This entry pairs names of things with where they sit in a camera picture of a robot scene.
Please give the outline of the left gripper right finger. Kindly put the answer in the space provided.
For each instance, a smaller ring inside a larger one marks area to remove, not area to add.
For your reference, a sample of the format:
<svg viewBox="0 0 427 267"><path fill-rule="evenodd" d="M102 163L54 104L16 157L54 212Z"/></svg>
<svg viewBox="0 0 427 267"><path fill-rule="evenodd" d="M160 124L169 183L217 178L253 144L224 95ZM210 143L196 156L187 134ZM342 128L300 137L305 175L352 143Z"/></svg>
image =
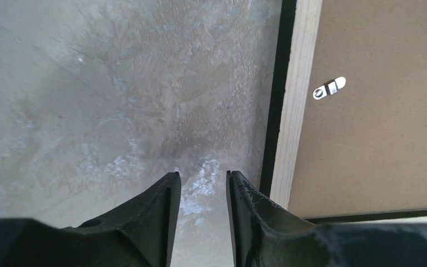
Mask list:
<svg viewBox="0 0 427 267"><path fill-rule="evenodd" d="M235 266L427 266L427 223L316 225L226 174Z"/></svg>

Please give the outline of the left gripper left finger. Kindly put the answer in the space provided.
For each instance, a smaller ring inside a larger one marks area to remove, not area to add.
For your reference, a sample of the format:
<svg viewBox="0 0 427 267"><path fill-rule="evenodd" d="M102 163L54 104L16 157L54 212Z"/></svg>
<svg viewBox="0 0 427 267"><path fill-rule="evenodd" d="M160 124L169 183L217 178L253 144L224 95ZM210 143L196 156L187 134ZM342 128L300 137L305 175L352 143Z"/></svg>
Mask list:
<svg viewBox="0 0 427 267"><path fill-rule="evenodd" d="M180 175L169 172L76 228L0 219L0 266L169 266L180 195Z"/></svg>

